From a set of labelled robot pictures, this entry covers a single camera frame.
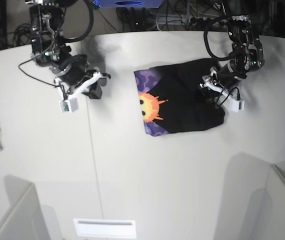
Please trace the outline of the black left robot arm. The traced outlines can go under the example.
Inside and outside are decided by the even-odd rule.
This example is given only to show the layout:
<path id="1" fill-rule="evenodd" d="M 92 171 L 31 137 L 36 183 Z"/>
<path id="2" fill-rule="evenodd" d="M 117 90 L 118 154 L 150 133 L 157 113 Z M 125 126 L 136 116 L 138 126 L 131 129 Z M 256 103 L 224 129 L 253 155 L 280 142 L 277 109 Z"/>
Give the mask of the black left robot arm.
<path id="1" fill-rule="evenodd" d="M 211 19 L 203 32 L 204 45 L 210 57 L 218 62 L 227 63 L 222 67 L 213 66 L 210 74 L 202 77 L 202 88 L 216 92 L 214 98 L 216 108 L 225 102 L 230 103 L 229 109 L 238 112 L 244 109 L 244 101 L 238 84 L 247 78 L 247 74 L 261 69 L 265 65 L 263 45 L 260 41 L 257 26 L 252 16 L 258 12 L 255 0 L 223 0 L 223 14 Z M 228 37 L 232 42 L 232 51 L 225 57 L 215 55 L 209 44 L 210 28 L 225 21 Z"/>

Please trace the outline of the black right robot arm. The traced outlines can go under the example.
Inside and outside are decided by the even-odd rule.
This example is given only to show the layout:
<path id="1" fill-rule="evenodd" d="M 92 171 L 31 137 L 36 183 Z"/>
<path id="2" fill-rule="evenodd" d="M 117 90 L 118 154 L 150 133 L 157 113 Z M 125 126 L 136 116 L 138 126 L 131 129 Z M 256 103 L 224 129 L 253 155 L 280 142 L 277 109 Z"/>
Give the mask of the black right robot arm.
<path id="1" fill-rule="evenodd" d="M 27 0 L 30 16 L 31 61 L 39 67 L 48 67 L 55 75 L 52 87 L 59 90 L 64 102 L 85 95 L 98 100 L 102 97 L 101 79 L 111 75 L 99 68 L 90 68 L 85 54 L 71 54 L 70 44 L 84 40 L 94 25 L 94 10 L 98 6 L 91 0 L 84 2 L 89 23 L 84 33 L 78 37 L 64 36 L 63 24 L 67 9 L 74 0 Z"/>

